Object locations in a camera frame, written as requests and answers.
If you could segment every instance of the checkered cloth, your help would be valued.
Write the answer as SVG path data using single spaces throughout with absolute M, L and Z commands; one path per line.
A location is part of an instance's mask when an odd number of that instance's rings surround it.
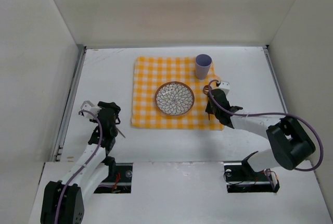
M 202 89 L 209 81 L 219 79 L 213 64 L 205 80 L 195 77 L 194 57 L 138 57 L 134 70 L 132 126 L 157 129 L 222 130 L 219 121 L 205 112 L 208 98 Z M 168 116 L 155 105 L 156 90 L 166 82 L 187 84 L 193 91 L 195 102 L 183 116 Z

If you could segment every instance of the round plate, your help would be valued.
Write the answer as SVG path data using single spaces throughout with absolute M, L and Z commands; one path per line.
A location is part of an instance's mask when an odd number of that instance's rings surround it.
M 155 104 L 165 114 L 181 116 L 189 112 L 194 104 L 194 94 L 182 82 L 167 82 L 155 93 Z

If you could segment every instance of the cup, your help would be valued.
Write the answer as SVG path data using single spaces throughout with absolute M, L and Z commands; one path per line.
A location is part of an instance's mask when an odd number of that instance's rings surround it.
M 212 65 L 212 58 L 206 54 L 200 54 L 196 57 L 196 77 L 199 80 L 206 78 L 210 66 Z

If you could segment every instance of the brown ring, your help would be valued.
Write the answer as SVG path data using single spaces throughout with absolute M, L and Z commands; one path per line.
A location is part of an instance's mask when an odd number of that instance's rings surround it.
M 155 92 L 155 96 L 154 96 L 155 106 L 156 106 L 156 107 L 157 107 L 162 113 L 166 114 L 167 116 L 174 116 L 174 115 L 170 115 L 170 114 L 167 114 L 167 113 L 163 112 L 163 111 L 157 106 L 157 94 L 158 94 L 158 92 L 159 92 L 164 86 L 166 86 L 166 85 L 168 85 L 168 84 L 171 84 L 171 83 L 176 83 L 176 84 L 180 84 L 180 85 L 182 85 L 182 86 L 184 86 L 184 87 L 187 87 L 187 89 L 189 90 L 189 92 L 191 92 L 191 95 L 192 95 L 192 97 L 193 97 L 193 103 L 192 103 L 192 105 L 190 106 L 190 108 L 188 109 L 188 111 L 185 112 L 185 113 L 183 113 L 183 114 L 181 114 L 181 115 L 176 115 L 176 116 L 182 116 L 182 115 L 188 113 L 188 112 L 192 109 L 192 107 L 193 107 L 193 105 L 194 105 L 194 101 L 195 101 L 194 93 L 193 93 L 192 89 L 191 89 L 188 85 L 186 85 L 185 83 L 177 82 L 177 81 L 172 81 L 172 82 L 164 83 L 164 84 L 162 84 L 161 86 L 159 86 L 159 88 L 156 90 L 156 92 Z

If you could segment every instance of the white table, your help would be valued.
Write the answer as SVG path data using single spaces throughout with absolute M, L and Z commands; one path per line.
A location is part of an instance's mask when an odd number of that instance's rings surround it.
M 47 163 L 29 224 L 40 223 L 45 185 L 71 163 Z M 310 166 L 304 162 L 302 167 Z M 276 168 L 274 193 L 227 193 L 223 163 L 134 163 L 130 194 L 94 194 L 82 224 L 328 224 L 314 173 Z
M 81 156 L 94 124 L 78 116 L 85 100 L 116 102 L 121 107 L 121 135 L 110 155 L 119 163 L 134 161 L 221 161 L 243 159 L 269 147 L 246 131 L 158 130 L 131 127 L 134 64 L 138 56 L 212 57 L 215 74 L 230 82 L 228 100 L 251 112 L 283 111 L 261 47 L 170 47 L 89 49 L 70 118 L 61 161 Z

